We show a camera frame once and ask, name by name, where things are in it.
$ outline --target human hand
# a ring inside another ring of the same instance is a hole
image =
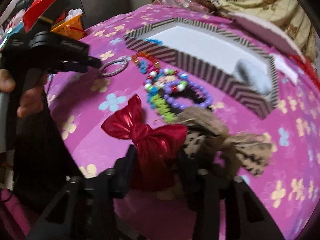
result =
[[[30,114],[39,113],[43,110],[42,102],[43,86],[47,82],[47,75],[40,78],[37,85],[26,91],[20,99],[20,106],[17,109],[18,117],[27,117]],[[0,91],[10,93],[16,86],[15,81],[10,77],[6,69],[0,69]]]

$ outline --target pink bedspread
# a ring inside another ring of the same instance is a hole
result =
[[[83,41],[90,44],[91,55],[104,62],[130,57],[133,51],[125,47],[125,33],[172,17],[213,23],[249,39],[270,53],[277,52],[249,37],[227,19],[149,5],[91,27]],[[265,134],[274,143],[271,163],[260,178],[254,178],[244,170],[240,175],[266,206],[285,238],[294,239],[319,200],[320,100],[319,91],[303,71],[291,62],[287,63],[298,72],[298,85],[294,86],[281,73],[278,74],[279,106],[263,121],[218,89],[195,77],[190,79],[211,93],[214,112],[228,125],[230,132]],[[132,95],[137,93],[140,96],[151,127],[163,125],[156,121],[159,117],[146,102],[144,80],[145,76],[132,62],[125,71],[108,79],[98,79],[94,69],[86,74],[58,73],[53,78],[48,93],[52,117],[86,177],[96,176],[112,167],[132,143],[111,138],[100,128],[103,121],[124,107]],[[98,106],[104,101],[108,102],[108,108],[101,111]],[[188,210],[181,195],[175,195],[176,192],[176,188],[161,193],[132,191],[124,200],[115,202],[116,212],[150,240],[188,240],[192,237],[195,214]],[[220,238],[224,239],[223,230]]]

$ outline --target red ribbon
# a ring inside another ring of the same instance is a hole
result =
[[[118,139],[131,139],[137,148],[138,161],[133,170],[132,188],[160,191],[174,186],[168,166],[176,159],[187,135],[182,124],[152,129],[141,122],[141,100],[134,95],[128,105],[108,117],[101,128]]]

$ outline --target white tissue paper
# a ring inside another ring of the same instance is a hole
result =
[[[68,13],[68,16],[66,17],[66,21],[68,21],[68,20],[72,19],[73,17],[80,15],[80,14],[82,14],[81,9],[79,9],[79,8],[75,9],[75,10],[71,9]]]
[[[286,62],[284,61],[284,59],[282,58],[282,56],[275,54],[275,53],[271,53],[271,55],[274,57],[275,59],[275,64],[276,64],[276,68],[277,70],[281,71],[283,74],[285,74],[294,85],[298,84],[298,74],[292,70],[292,68],[290,68]]]

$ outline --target hair tie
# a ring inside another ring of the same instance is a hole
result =
[[[115,63],[118,63],[118,62],[122,62],[122,65],[121,65],[120,68],[117,68],[116,70],[114,70],[112,72],[109,72],[109,73],[104,73],[103,72],[105,68],[107,68],[108,66],[113,65]],[[127,66],[128,66],[127,58],[126,57],[121,57],[119,59],[115,59],[115,60],[112,60],[110,62],[107,62],[107,63],[103,64],[102,67],[99,70],[99,75],[102,76],[102,77],[113,77],[113,76],[119,74],[120,72],[124,71]]]

